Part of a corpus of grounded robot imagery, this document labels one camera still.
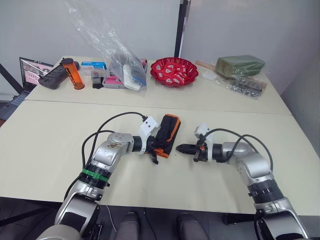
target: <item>green package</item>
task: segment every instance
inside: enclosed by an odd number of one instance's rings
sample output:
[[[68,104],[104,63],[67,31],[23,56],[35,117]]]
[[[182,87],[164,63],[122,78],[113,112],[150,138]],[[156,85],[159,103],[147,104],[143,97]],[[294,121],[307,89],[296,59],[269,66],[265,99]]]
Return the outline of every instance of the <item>green package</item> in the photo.
[[[219,57],[215,70],[226,78],[253,76],[260,73],[265,62],[250,55]]]

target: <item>gray floor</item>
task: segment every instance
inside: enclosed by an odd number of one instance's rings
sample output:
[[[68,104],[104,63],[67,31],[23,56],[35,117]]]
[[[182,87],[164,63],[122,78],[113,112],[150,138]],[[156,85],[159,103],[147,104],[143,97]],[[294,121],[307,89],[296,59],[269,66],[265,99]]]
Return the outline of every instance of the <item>gray floor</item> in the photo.
[[[40,206],[22,199],[0,198],[0,220],[38,209]],[[116,226],[124,215],[130,211],[136,212],[140,219],[141,240],[154,240],[155,237],[148,225],[144,208],[111,206],[111,213]],[[39,234],[54,223],[56,210],[26,218],[24,220],[0,227],[0,240],[34,240]],[[176,217],[182,212],[192,213],[202,224],[211,240],[256,240],[253,223],[243,222],[236,225],[224,225],[222,213],[182,211],[173,209],[146,208],[146,214],[158,240],[178,240]],[[302,216],[310,236],[320,236],[320,218]],[[108,210],[101,207],[98,221],[103,224],[101,240],[113,240],[115,233],[109,218]]]

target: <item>black power strip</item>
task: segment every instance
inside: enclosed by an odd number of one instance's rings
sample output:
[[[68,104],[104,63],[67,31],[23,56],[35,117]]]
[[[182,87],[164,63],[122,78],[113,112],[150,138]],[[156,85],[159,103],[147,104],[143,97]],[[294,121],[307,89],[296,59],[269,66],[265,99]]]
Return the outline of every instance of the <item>black power strip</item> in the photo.
[[[74,62],[76,69],[80,69],[80,65],[77,61]],[[58,66],[48,72],[45,76],[39,76],[38,82],[40,85],[49,88],[57,89],[60,83],[68,76],[64,66],[60,62]]]

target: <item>small box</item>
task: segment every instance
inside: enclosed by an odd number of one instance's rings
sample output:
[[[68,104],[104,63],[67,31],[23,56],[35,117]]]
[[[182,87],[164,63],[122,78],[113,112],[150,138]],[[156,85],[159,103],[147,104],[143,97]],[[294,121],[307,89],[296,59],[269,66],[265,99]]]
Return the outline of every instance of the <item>small box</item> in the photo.
[[[260,73],[265,62],[250,55],[219,57],[215,70],[226,78],[253,76]]]
[[[109,71],[103,68],[91,69],[92,84],[101,84],[109,75]]]
[[[108,76],[105,78],[102,85],[108,89],[126,89],[125,85],[119,80],[117,76]]]
[[[103,61],[83,61],[81,63],[81,71],[86,76],[91,76],[92,69],[107,69]]]

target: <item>plastic bag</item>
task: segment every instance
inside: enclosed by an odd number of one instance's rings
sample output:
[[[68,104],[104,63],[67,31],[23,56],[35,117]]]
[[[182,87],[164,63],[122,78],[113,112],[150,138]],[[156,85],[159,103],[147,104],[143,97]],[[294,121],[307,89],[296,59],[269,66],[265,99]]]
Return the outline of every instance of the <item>plastic bag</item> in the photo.
[[[215,70],[226,78],[237,79],[257,75],[264,65],[264,61],[251,55],[225,56],[218,58]]]
[[[120,41],[115,28],[105,17],[99,0],[67,0],[67,10],[76,30],[102,54],[112,72],[129,89],[145,92],[146,73],[139,60]]]
[[[196,61],[196,64],[201,77],[210,79],[214,83],[219,84],[220,86],[237,94],[258,99],[267,87],[267,82],[265,81],[266,76],[262,72],[255,76],[234,76],[235,79],[233,79],[226,78],[212,69],[199,65],[202,64],[201,61]]]

